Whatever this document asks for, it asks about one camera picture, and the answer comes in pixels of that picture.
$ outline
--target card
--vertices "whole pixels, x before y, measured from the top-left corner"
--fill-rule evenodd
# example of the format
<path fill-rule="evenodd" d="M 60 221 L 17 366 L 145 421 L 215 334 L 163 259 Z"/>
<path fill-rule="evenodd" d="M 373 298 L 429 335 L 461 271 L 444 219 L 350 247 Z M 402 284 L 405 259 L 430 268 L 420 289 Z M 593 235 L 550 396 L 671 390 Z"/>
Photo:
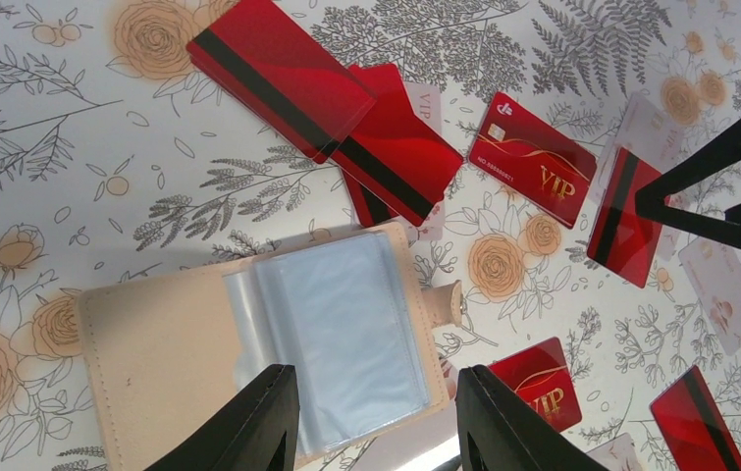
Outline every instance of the card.
<path fill-rule="evenodd" d="M 636 215 L 635 195 L 659 175 L 632 152 L 619 148 L 587 246 L 588 257 L 639 288 L 648 280 L 662 225 Z"/>
<path fill-rule="evenodd" d="M 651 412 L 679 471 L 741 471 L 740 451 L 698 367 L 654 400 Z"/>
<path fill-rule="evenodd" d="M 679 251 L 679 261 L 725 350 L 741 347 L 741 264 L 734 248 L 695 238 Z"/>
<path fill-rule="evenodd" d="M 575 225 L 596 173 L 596 158 L 498 92 L 469 160 L 519 191 L 568 228 Z"/>
<path fill-rule="evenodd" d="M 434 85 L 422 83 L 403 84 L 414 115 L 425 122 L 437 134 L 442 134 L 441 94 Z M 369 228 L 390 219 L 396 219 L 404 226 L 408 240 L 440 240 L 445 224 L 445 202 L 437 203 L 434 210 L 421 226 L 416 227 L 397 215 L 388 205 L 377 198 L 355 179 L 342 172 L 344 184 L 355 208 L 358 224 Z"/>
<path fill-rule="evenodd" d="M 271 1 L 241 0 L 187 51 L 198 69 L 310 158 L 331 155 L 375 103 Z"/>
<path fill-rule="evenodd" d="M 493 363 L 489 369 L 557 431 L 581 422 L 578 397 L 557 337 Z"/>
<path fill-rule="evenodd" d="M 647 96 L 631 94 L 617 134 L 607 141 L 599 157 L 599 171 L 590 190 L 591 199 L 596 203 L 602 201 L 618 147 L 633 152 L 664 174 L 681 162 L 679 151 L 683 138 L 684 128 L 651 103 Z"/>
<path fill-rule="evenodd" d="M 636 456 L 636 445 L 630 434 L 622 434 L 587 452 L 609 471 L 642 471 L 642 464 Z"/>
<path fill-rule="evenodd" d="M 413 114 L 396 65 L 350 71 L 376 91 L 377 102 L 332 159 L 396 214 L 421 226 L 443 200 L 462 157 Z"/>

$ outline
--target logo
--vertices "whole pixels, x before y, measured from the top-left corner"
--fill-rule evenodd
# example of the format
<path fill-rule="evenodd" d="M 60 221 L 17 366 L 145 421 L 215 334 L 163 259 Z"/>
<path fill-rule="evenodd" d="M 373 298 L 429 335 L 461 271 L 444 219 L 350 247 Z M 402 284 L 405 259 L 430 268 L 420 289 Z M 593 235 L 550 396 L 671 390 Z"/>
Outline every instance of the logo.
<path fill-rule="evenodd" d="M 511 116 L 511 105 L 509 105 L 508 103 L 504 103 L 498 106 L 498 113 L 500 113 L 501 115 Z"/>

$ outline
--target beige card holder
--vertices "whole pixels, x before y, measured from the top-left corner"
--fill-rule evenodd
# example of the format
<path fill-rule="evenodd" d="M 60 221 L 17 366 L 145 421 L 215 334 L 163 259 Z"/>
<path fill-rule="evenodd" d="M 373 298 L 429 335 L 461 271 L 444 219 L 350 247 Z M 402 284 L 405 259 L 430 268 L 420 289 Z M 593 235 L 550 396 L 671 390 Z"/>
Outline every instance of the beige card holder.
<path fill-rule="evenodd" d="M 390 223 L 293 249 L 84 292 L 77 305 L 79 331 L 110 469 L 145 469 L 237 393 L 234 373 L 242 346 L 223 276 L 269 257 L 371 231 L 385 234 L 394 249 L 430 397 L 422 412 L 373 436 L 446 406 L 449 396 L 431 329 L 459 323 L 459 282 L 420 289 L 404 228 Z M 300 456 L 296 466 L 319 455 Z"/>

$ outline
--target card holder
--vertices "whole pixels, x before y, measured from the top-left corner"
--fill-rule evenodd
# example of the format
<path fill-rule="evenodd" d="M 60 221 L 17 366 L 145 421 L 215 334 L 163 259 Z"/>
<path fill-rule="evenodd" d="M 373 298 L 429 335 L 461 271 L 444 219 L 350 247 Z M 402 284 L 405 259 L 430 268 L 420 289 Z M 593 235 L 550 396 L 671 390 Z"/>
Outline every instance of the card holder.
<path fill-rule="evenodd" d="M 295 365 L 299 454 L 333 449 L 420 412 L 428 388 L 383 234 L 256 263 L 277 360 Z"/>
<path fill-rule="evenodd" d="M 86 291 L 79 334 L 110 469 L 156 462 L 281 355 L 314 412 L 296 467 L 434 414 L 449 397 L 431 329 L 458 325 L 460 304 L 459 282 L 420 288 L 399 223 Z"/>

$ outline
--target stack of cards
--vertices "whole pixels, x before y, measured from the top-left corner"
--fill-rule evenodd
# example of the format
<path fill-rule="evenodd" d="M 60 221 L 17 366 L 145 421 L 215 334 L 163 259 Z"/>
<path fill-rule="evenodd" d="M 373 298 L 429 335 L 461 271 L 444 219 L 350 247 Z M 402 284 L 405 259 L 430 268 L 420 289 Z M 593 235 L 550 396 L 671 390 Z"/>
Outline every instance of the stack of cards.
<path fill-rule="evenodd" d="M 599 208 L 587 256 L 621 278 L 644 288 L 659 244 L 662 225 L 636 214 L 636 191 L 660 173 L 619 147 Z"/>
<path fill-rule="evenodd" d="M 590 199 L 601 203 L 604 198 L 619 148 L 629 150 L 646 164 L 664 174 L 681 162 L 679 150 L 682 147 L 683 137 L 683 127 L 651 103 L 648 97 L 641 93 L 633 93 L 627 102 L 627 109 L 622 117 L 618 133 L 607 141 L 599 156 L 599 171 L 590 186 Z M 671 198 L 669 204 L 672 207 L 684 209 L 688 201 L 683 193 L 679 193 Z M 663 260 L 670 260 L 678 240 L 678 229 L 663 227 L 662 237 L 657 246 L 657 255 Z"/>
<path fill-rule="evenodd" d="M 495 95 L 469 160 L 568 228 L 596 173 L 592 154 L 505 93 Z"/>
<path fill-rule="evenodd" d="M 360 79 L 366 80 L 366 83 L 371 87 L 373 83 L 376 83 L 373 78 L 378 78 L 382 83 L 387 84 L 387 87 L 373 88 L 373 91 L 379 96 L 391 95 L 391 104 L 397 108 L 391 110 L 390 115 L 396 114 L 402 126 L 414 126 L 415 119 L 427 125 L 434 132 L 435 139 L 442 139 L 440 137 L 442 120 L 440 118 L 440 90 L 438 87 L 419 83 L 405 83 L 401 80 L 398 69 L 394 65 L 367 69 L 353 66 L 349 69 Z M 344 185 L 355 208 L 355 218 L 361 226 L 369 228 L 390 219 L 397 219 L 405 226 L 410 240 L 439 240 L 442 238 L 443 224 L 445 223 L 445 206 L 442 202 L 438 203 L 422 225 L 417 227 L 399 216 L 396 210 L 376 197 L 358 180 L 347 173 L 343 172 L 343 174 Z"/>
<path fill-rule="evenodd" d="M 663 392 L 651 412 L 679 471 L 741 471 L 740 451 L 698 367 Z"/>
<path fill-rule="evenodd" d="M 489 369 L 555 430 L 563 432 L 581 422 L 578 396 L 557 337 L 515 353 Z"/>
<path fill-rule="evenodd" d="M 304 155 L 331 158 L 415 226 L 462 164 L 414 116 L 396 66 L 349 71 L 272 0 L 241 0 L 187 50 Z"/>

